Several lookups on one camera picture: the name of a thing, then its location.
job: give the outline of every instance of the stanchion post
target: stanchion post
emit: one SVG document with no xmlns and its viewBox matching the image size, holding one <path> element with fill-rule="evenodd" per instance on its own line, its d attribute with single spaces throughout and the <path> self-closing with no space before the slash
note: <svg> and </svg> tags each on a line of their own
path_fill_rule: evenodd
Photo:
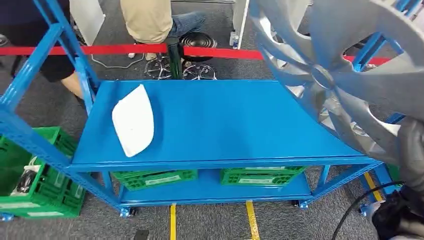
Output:
<svg viewBox="0 0 424 240">
<path fill-rule="evenodd" d="M 165 40 L 168 48 L 169 68 L 172 79 L 183 79 L 183 66 L 180 56 L 180 41 L 177 37 L 168 37 Z"/>
</svg>

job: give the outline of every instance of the jeans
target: jeans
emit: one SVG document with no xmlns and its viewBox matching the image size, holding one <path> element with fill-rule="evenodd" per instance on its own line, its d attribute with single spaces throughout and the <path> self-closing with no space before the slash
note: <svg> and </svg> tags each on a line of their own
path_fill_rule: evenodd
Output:
<svg viewBox="0 0 424 240">
<path fill-rule="evenodd" d="M 168 37 L 181 37 L 189 32 L 200 32 L 205 19 L 205 14 L 201 11 L 173 15 L 173 24 Z"/>
</svg>

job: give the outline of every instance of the green crate label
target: green crate label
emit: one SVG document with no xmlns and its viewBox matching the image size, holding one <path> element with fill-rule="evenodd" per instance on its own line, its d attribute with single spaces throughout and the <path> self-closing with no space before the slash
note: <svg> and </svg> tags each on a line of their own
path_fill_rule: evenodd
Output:
<svg viewBox="0 0 424 240">
<path fill-rule="evenodd" d="M 64 180 L 65 180 L 65 175 L 58 172 L 56 176 L 56 180 L 54 181 L 54 186 L 57 188 L 62 187 Z"/>
<path fill-rule="evenodd" d="M 78 185 L 78 188 L 76 189 L 74 196 L 77 199 L 80 199 L 81 198 L 81 195 L 83 194 L 83 190 L 84 190 L 84 188 L 82 186 Z"/>
<path fill-rule="evenodd" d="M 149 185 L 156 185 L 156 184 L 164 184 L 164 183 L 169 183 L 169 182 L 174 182 L 177 180 L 180 180 L 181 177 L 180 175 L 175 175 L 175 176 L 170 176 L 170 177 L 164 177 L 164 178 L 160 178 L 160 179 L 153 179 L 153 180 L 146 180 L 146 186 Z"/>
<path fill-rule="evenodd" d="M 285 169 L 285 166 L 260 166 L 260 167 L 245 167 L 246 170 L 281 170 Z"/>
<path fill-rule="evenodd" d="M 27 212 L 26 214 L 31 217 L 47 217 L 47 216 L 63 216 L 64 214 L 58 211 L 40 211 L 40 212 Z"/>
<path fill-rule="evenodd" d="M 269 179 L 240 178 L 240 180 L 238 180 L 238 183 L 239 184 L 272 184 L 273 180 L 274 180 L 274 177 Z"/>
<path fill-rule="evenodd" d="M 0 209 L 26 209 L 39 207 L 41 206 L 32 202 L 0 203 Z"/>
</svg>

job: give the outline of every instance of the red barrier rope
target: red barrier rope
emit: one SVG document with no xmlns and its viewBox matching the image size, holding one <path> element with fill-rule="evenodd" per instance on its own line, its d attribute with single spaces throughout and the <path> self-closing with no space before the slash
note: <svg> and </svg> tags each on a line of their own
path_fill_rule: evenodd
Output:
<svg viewBox="0 0 424 240">
<path fill-rule="evenodd" d="M 112 54 L 128 54 L 128 53 L 166 53 L 167 46 L 161 44 L 118 44 L 118 45 L 95 45 L 82 46 L 82 51 L 95 55 L 112 55 Z M 0 47 L 1 55 L 31 55 L 35 47 L 9 46 Z M 230 48 L 209 48 L 209 47 L 192 47 L 184 46 L 184 54 L 189 56 L 208 56 L 224 59 L 251 59 L 262 60 L 262 55 L 257 50 L 235 50 Z M 61 46 L 55 46 L 51 49 L 49 55 L 65 55 L 65 51 Z M 353 56 L 344 56 L 346 60 L 353 61 Z M 369 61 L 370 64 L 382 65 L 389 61 L 390 58 L 374 57 Z"/>
</svg>

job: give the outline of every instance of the yellow floor tape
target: yellow floor tape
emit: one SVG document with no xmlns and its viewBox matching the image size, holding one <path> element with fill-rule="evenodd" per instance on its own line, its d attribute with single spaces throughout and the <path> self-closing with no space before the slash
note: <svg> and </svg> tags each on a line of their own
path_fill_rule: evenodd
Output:
<svg viewBox="0 0 424 240">
<path fill-rule="evenodd" d="M 247 217 L 249 218 L 250 232 L 252 240 L 260 240 L 258 225 L 256 224 L 255 209 L 252 200 L 246 201 Z"/>
<path fill-rule="evenodd" d="M 177 210 L 176 210 L 176 204 L 173 203 L 170 208 L 170 240 L 176 240 L 177 239 Z"/>
<path fill-rule="evenodd" d="M 366 182 L 368 183 L 369 189 L 373 189 L 373 188 L 376 187 L 373 179 L 371 178 L 371 176 L 368 172 L 364 173 L 363 176 L 365 177 Z M 377 202 L 383 201 L 383 198 L 382 198 L 379 191 L 374 191 L 372 194 L 374 194 L 374 198 L 375 198 L 375 200 L 377 200 Z"/>
</svg>

